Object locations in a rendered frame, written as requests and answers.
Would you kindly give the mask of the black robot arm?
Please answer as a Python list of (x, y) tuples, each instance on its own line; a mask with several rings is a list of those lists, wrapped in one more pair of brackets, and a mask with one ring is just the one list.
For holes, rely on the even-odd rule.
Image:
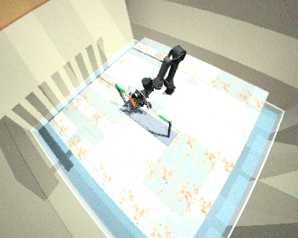
[[(148, 93), (151, 94), (152, 91), (154, 92), (154, 89), (160, 90), (162, 86), (165, 85), (165, 87), (167, 88), (165, 92), (171, 95), (177, 88), (177, 86), (174, 84), (174, 77), (178, 70), (178, 64), (185, 58), (186, 54), (186, 51), (179, 45), (169, 50), (168, 55), (163, 59), (163, 63), (157, 76), (154, 79), (152, 79), (151, 77), (142, 78), (141, 83), (144, 87), (144, 90), (148, 91)], [(171, 56), (172, 60), (170, 59)], [(168, 75), (165, 78), (168, 70)], [(147, 92), (144, 90), (139, 90), (143, 95), (138, 90), (135, 90), (134, 93), (142, 96), (142, 98), (144, 99), (144, 96), (147, 95)]]

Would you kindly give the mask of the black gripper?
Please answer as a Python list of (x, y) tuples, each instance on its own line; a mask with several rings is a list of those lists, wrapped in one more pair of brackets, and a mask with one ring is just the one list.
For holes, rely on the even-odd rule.
[[(146, 91), (146, 90), (144, 90), (144, 91)], [(149, 93), (148, 93), (148, 91), (146, 91), (147, 92), (147, 95), (145, 96), (145, 98), (147, 99), (147, 98), (149, 98)], [(142, 96), (139, 96), (139, 95), (135, 95), (133, 92), (132, 92), (132, 95), (131, 95), (131, 98), (133, 99), (133, 101), (134, 101), (134, 103), (135, 103), (135, 107), (133, 107), (133, 105), (132, 105), (132, 107), (131, 107), (131, 110), (135, 110), (135, 109), (137, 109), (137, 108), (139, 108), (139, 107), (143, 107), (143, 105), (145, 104), (146, 106), (147, 106), (147, 104), (148, 104), (148, 108), (152, 108), (152, 105), (151, 105), (151, 103), (150, 102), (146, 102), (145, 101), (145, 98), (143, 99), (142, 98)], [(138, 100), (139, 99), (139, 100)], [(147, 103), (147, 104), (146, 104)]]

